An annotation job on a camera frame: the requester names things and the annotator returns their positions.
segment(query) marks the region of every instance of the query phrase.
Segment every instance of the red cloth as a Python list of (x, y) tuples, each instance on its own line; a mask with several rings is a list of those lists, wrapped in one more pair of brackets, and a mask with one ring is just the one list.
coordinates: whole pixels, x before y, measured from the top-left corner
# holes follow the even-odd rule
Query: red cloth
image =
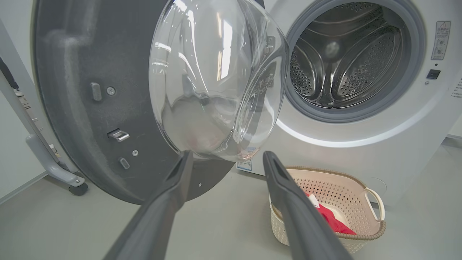
[(327, 224), (329, 224), (329, 226), (332, 228), (334, 232), (356, 235), (356, 233), (353, 230), (349, 229), (344, 223), (337, 220), (334, 217), (334, 214), (332, 213), (332, 211), (330, 211), (330, 209), (319, 204), (319, 208), (317, 208), (317, 210), (324, 217), (324, 219), (327, 221)]

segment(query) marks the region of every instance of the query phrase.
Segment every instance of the basket handle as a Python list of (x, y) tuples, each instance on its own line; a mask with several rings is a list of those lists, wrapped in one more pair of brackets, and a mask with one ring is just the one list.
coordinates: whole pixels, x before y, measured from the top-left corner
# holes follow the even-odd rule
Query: basket handle
[(377, 216), (375, 216), (376, 220), (379, 220), (379, 221), (383, 221), (385, 220), (385, 206), (383, 205), (383, 201), (382, 199), (380, 198), (380, 196), (377, 194), (377, 192), (369, 189), (369, 188), (365, 188), (365, 190), (367, 192), (369, 192), (370, 194), (372, 194), (372, 196), (374, 196), (374, 198), (377, 200), (378, 202), (378, 209), (380, 211), (380, 216), (377, 218)]

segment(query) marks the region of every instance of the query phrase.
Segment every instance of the black wheel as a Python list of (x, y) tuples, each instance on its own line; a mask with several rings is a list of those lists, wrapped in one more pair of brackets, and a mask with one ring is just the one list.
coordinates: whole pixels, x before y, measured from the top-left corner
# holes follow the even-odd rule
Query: black wheel
[(70, 186), (69, 187), (69, 191), (74, 194), (75, 196), (82, 196), (85, 194), (85, 192), (88, 190), (88, 185), (86, 183), (78, 186), (78, 187), (74, 187), (74, 186)]

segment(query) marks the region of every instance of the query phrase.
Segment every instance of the beige plastic basket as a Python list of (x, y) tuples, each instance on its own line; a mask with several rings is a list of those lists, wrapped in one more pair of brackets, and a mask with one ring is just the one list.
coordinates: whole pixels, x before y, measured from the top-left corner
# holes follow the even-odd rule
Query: beige plastic basket
[[(314, 194), (319, 203), (329, 208), (336, 219), (342, 221), (357, 235), (336, 233), (350, 254), (360, 250), (368, 241), (383, 235), (386, 228), (382, 199), (360, 180), (345, 173), (307, 168), (287, 167), (288, 173), (300, 188)], [(377, 217), (367, 197), (370, 193), (377, 200), (380, 216)], [(289, 245), (281, 212), (271, 203), (271, 226), (279, 242)]]

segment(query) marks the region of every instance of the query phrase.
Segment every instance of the clothes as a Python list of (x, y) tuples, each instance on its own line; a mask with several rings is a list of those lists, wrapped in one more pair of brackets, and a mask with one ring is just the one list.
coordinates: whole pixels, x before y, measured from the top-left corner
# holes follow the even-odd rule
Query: clothes
[(308, 199), (314, 205), (314, 207), (318, 209), (319, 213), (324, 217), (324, 219), (327, 221), (327, 224), (329, 224), (329, 226), (332, 228), (334, 232), (356, 235), (356, 233), (353, 230), (349, 229), (344, 223), (337, 220), (334, 217), (332, 211), (330, 211), (330, 209), (319, 204), (319, 202), (313, 194), (307, 194), (306, 192), (305, 194), (308, 196)]

